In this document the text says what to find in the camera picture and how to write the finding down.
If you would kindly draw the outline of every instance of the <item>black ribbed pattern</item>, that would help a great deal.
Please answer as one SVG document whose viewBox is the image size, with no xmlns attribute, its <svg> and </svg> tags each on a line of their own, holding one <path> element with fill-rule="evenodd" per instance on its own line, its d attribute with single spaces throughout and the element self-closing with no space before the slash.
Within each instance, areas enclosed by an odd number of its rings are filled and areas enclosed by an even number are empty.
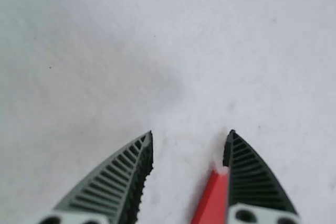
<svg viewBox="0 0 336 224">
<path fill-rule="evenodd" d="M 229 205 L 236 203 L 296 213 L 293 205 L 261 157 L 235 131 L 231 131 L 225 149 L 230 167 Z"/>
<path fill-rule="evenodd" d="M 145 135 L 108 158 L 56 207 L 104 214 L 110 223 L 135 223 L 146 176 L 152 170 L 153 146 Z"/>
</svg>

